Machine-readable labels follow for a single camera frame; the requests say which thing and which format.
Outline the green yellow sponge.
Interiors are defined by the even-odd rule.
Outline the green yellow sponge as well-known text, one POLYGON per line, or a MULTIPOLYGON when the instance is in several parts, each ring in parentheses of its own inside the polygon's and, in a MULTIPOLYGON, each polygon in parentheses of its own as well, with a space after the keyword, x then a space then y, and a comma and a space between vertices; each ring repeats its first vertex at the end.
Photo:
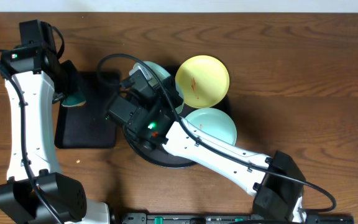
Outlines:
POLYGON ((75 93, 66 97, 62 101, 61 105, 66 108, 71 108, 71 107, 82 106, 85 103, 86 103, 85 95, 81 90, 78 90, 75 93))

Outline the mint plate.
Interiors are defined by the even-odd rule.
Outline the mint plate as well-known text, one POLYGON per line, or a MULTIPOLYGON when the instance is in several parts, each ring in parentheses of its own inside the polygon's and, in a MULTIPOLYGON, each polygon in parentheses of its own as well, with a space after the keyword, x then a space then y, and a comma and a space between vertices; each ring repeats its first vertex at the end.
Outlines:
POLYGON ((201 108, 192 111, 185 119, 205 133, 228 144, 235 145, 237 128, 225 112, 215 108, 201 108))
MULTIPOLYGON (((174 78, 172 75, 169 74, 169 72, 166 69, 164 69, 160 65, 151 61, 144 61, 144 63, 147 64, 156 73, 156 75, 159 77, 161 81, 164 81, 165 79, 170 77, 174 78)), ((152 87, 157 85, 157 81, 155 80, 154 76, 143 65, 139 63, 136 63, 133 66, 132 70, 129 72, 129 75, 132 76, 137 70, 140 70, 141 72, 144 73, 144 77, 152 87)), ((182 99, 181 105, 177 106, 175 110, 177 113, 181 113, 184 106, 184 95, 183 92, 181 91, 181 88, 179 87, 179 85, 176 83, 175 80, 173 81, 173 83, 175 84, 175 89, 178 92, 179 97, 182 99)))

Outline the yellow plate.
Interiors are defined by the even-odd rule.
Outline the yellow plate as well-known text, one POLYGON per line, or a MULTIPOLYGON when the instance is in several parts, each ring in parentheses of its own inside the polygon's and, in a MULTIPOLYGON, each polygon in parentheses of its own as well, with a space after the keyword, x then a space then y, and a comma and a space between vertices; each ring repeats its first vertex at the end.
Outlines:
POLYGON ((197 55, 180 65, 175 81, 184 95, 186 105, 209 108, 226 96, 230 78, 220 60, 208 55, 197 55))

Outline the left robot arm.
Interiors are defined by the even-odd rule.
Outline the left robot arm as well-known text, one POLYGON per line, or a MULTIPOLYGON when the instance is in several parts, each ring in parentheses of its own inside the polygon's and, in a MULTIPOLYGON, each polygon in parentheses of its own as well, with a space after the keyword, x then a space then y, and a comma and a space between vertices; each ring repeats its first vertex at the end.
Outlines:
POLYGON ((0 209, 15 223, 110 223, 108 206, 88 199, 82 184, 62 174, 52 105, 79 92, 78 72, 45 46, 18 46, 1 55, 11 106, 12 149, 0 209))

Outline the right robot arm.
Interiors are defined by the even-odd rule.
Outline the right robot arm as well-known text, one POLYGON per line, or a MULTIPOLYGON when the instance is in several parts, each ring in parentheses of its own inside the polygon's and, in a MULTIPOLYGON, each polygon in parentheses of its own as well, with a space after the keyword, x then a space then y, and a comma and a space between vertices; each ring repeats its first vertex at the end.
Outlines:
POLYGON ((120 85, 130 96, 116 94, 107 113, 136 147, 161 148, 201 164, 234 182, 254 197, 253 211, 269 220, 303 223, 304 175, 294 160, 277 151, 273 157, 226 143, 179 116, 183 103, 173 77, 154 76, 151 84, 141 71, 120 85))

